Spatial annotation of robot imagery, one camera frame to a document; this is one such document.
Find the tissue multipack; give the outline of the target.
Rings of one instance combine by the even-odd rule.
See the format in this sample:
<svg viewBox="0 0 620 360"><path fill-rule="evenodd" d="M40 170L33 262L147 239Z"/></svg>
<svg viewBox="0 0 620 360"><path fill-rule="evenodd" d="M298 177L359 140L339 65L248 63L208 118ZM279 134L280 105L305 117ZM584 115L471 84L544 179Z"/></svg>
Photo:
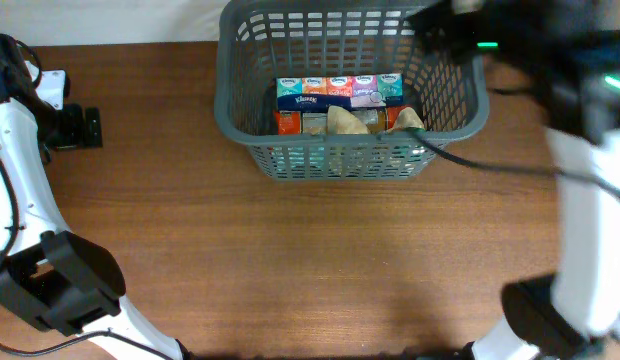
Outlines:
<svg viewBox="0 0 620 360"><path fill-rule="evenodd" d="M399 73L277 78L276 94L280 111L326 112L331 106L358 110L404 104Z"/></svg>

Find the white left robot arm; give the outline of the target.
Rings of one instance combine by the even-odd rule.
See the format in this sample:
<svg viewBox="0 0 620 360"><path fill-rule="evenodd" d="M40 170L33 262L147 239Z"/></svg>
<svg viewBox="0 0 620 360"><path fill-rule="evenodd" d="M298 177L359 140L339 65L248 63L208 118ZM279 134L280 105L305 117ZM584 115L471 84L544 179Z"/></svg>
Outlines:
<svg viewBox="0 0 620 360"><path fill-rule="evenodd" d="M177 339L132 304L104 247L62 216L44 170L53 151L100 148L100 113L66 103L69 78L45 71L25 43L0 33L0 305L65 341L44 356L89 341L115 359L189 359Z"/></svg>

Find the beige paper bag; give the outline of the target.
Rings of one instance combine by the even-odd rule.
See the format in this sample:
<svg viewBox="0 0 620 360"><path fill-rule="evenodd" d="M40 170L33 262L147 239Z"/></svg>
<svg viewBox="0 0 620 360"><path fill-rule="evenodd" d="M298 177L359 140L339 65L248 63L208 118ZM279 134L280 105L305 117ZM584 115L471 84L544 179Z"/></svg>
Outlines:
<svg viewBox="0 0 620 360"><path fill-rule="evenodd" d="M389 135L400 131L425 131L425 125L416 111L410 107L400 110L395 122L380 135ZM330 106L327 113L327 132L332 135L365 135L370 134L366 124L338 106Z"/></svg>

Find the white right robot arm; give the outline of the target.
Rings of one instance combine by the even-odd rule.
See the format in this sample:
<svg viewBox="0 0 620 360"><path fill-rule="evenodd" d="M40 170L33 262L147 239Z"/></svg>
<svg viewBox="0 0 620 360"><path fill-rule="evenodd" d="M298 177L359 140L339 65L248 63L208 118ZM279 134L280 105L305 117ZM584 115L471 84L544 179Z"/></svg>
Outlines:
<svg viewBox="0 0 620 360"><path fill-rule="evenodd" d="M528 72L556 161L559 269L507 284L502 320L457 359L580 359L620 340L620 30L598 13L594 1L440 1L408 16L427 51L494 48Z"/></svg>

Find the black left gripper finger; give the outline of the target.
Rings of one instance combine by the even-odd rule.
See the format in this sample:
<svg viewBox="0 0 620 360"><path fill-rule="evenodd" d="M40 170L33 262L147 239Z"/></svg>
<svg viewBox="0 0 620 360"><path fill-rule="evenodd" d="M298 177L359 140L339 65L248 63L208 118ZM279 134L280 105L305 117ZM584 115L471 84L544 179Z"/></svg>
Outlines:
<svg viewBox="0 0 620 360"><path fill-rule="evenodd" d="M85 109L85 144L87 147L103 146L101 117L97 108Z"/></svg>
<svg viewBox="0 0 620 360"><path fill-rule="evenodd" d="M62 110L62 146L68 148L84 145L85 119L78 104L68 104Z"/></svg>

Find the green lidded glass jar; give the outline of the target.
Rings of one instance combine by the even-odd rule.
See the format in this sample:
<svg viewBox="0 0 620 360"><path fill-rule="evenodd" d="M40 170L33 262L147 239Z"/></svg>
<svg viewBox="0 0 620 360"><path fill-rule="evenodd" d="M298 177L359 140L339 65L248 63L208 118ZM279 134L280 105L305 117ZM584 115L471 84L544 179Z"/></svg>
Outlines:
<svg viewBox="0 0 620 360"><path fill-rule="evenodd" d="M389 165L402 173L412 173L420 166L425 166L433 154L419 142L416 144L403 143L393 147L389 158Z"/></svg>

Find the light green packet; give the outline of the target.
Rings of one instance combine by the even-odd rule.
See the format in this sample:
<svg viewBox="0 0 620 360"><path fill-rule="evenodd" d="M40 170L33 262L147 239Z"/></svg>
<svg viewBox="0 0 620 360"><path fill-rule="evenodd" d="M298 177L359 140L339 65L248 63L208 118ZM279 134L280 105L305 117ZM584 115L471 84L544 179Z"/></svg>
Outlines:
<svg viewBox="0 0 620 360"><path fill-rule="evenodd" d="M270 150L276 176L282 179L319 178L325 168L323 146L278 146Z"/></svg>

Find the orange pasta package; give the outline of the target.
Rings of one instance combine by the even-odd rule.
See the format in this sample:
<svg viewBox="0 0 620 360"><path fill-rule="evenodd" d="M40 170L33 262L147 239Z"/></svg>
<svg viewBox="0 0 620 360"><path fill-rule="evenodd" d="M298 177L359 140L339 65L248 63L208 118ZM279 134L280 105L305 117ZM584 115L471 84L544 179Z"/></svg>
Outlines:
<svg viewBox="0 0 620 360"><path fill-rule="evenodd" d="M350 111L368 127L370 134L380 134L395 122L400 110L410 106ZM279 135L332 135L327 132L327 113L280 111L274 113Z"/></svg>

